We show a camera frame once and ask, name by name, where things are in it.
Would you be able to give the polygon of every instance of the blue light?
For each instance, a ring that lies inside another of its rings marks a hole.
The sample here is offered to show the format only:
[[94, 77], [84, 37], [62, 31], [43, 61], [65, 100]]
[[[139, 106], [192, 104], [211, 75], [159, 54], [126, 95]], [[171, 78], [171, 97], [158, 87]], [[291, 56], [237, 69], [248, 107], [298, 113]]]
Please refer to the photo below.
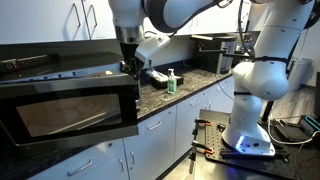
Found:
[[244, 136], [242, 135], [242, 136], [240, 136], [240, 138], [239, 138], [239, 140], [237, 142], [237, 145], [236, 145], [236, 149], [238, 149], [239, 151], [241, 150], [240, 146], [241, 146], [243, 140], [244, 140]]

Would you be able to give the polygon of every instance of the microwave door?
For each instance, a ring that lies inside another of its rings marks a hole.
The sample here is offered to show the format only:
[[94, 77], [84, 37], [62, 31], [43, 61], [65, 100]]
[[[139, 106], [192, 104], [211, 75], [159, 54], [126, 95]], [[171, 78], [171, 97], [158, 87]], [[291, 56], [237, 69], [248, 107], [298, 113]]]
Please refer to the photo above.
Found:
[[64, 149], [138, 134], [137, 81], [126, 74], [0, 86], [0, 124], [21, 147]]

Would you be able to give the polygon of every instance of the black tray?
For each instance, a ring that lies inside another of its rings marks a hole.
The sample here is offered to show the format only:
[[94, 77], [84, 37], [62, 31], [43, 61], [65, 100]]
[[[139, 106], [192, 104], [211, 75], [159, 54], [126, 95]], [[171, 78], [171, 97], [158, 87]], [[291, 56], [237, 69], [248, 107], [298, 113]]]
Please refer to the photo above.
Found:
[[[184, 77], [176, 76], [177, 77], [177, 86], [183, 84]], [[155, 78], [151, 77], [151, 85], [156, 89], [165, 89], [167, 88], [168, 81], [158, 81]]]

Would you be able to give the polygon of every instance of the metal stand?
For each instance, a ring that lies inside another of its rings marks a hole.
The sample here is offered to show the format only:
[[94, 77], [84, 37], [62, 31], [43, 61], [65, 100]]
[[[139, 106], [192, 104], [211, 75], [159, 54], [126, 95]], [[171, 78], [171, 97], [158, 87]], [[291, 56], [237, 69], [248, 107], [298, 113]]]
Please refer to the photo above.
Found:
[[258, 124], [268, 125], [268, 118], [269, 118], [270, 112], [272, 110], [273, 104], [274, 104], [274, 101], [268, 101], [266, 109], [264, 110], [263, 116], [261, 119], [259, 119]]

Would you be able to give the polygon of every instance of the black appliance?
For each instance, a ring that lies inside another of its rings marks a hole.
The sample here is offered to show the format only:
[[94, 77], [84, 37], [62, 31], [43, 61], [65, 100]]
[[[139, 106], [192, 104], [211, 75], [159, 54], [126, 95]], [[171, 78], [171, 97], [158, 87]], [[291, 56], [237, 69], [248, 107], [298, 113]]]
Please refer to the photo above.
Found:
[[139, 83], [119, 72], [120, 57], [91, 54], [3, 75], [2, 131], [31, 153], [137, 135]]
[[198, 39], [193, 58], [193, 65], [196, 68], [217, 73], [226, 74], [232, 66], [232, 57], [224, 57], [221, 52], [200, 52], [206, 50], [226, 50], [226, 53], [233, 54], [236, 47], [236, 37], [219, 36]]

